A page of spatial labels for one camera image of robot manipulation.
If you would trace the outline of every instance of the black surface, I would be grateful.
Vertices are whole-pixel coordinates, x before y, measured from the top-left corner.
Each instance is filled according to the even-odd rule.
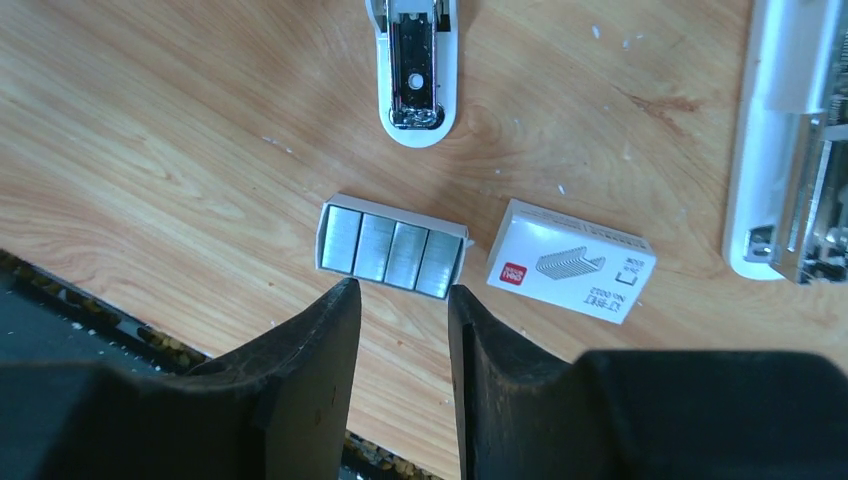
[[[127,345],[112,327],[0,271],[0,363],[92,361],[139,375],[160,373],[152,352]]]
[[[3,478],[337,478],[359,285],[186,376],[90,362],[0,368]]]
[[[816,355],[594,351],[569,364],[451,289],[463,478],[848,478],[848,379]]]

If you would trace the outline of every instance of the stapler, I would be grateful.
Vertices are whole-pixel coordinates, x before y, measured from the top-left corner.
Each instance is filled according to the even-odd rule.
[[[845,282],[844,0],[758,0],[740,101],[725,260],[754,280]]]
[[[407,147],[436,144],[456,119],[458,0],[365,0],[377,44],[377,105]]]

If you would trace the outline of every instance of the red logo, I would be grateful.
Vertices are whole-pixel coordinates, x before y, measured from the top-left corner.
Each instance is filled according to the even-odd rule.
[[[521,265],[507,263],[501,272],[501,281],[511,283],[513,285],[521,285],[524,281],[524,275],[527,274],[527,269]]]

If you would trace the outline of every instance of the staple box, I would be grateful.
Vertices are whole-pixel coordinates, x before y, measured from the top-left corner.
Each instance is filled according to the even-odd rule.
[[[621,324],[657,258],[645,239],[511,200],[488,284]]]

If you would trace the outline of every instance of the wooden table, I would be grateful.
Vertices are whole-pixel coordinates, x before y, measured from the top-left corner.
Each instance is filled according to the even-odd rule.
[[[844,290],[746,281],[720,255],[749,1],[463,0],[461,109],[426,150],[380,125],[362,3],[2,2],[0,246],[218,355],[338,281],[313,242],[343,191],[469,225],[462,282],[565,359],[791,348],[848,366]],[[623,326],[485,285],[511,197],[651,241]],[[349,428],[456,477],[445,304],[363,295]]]

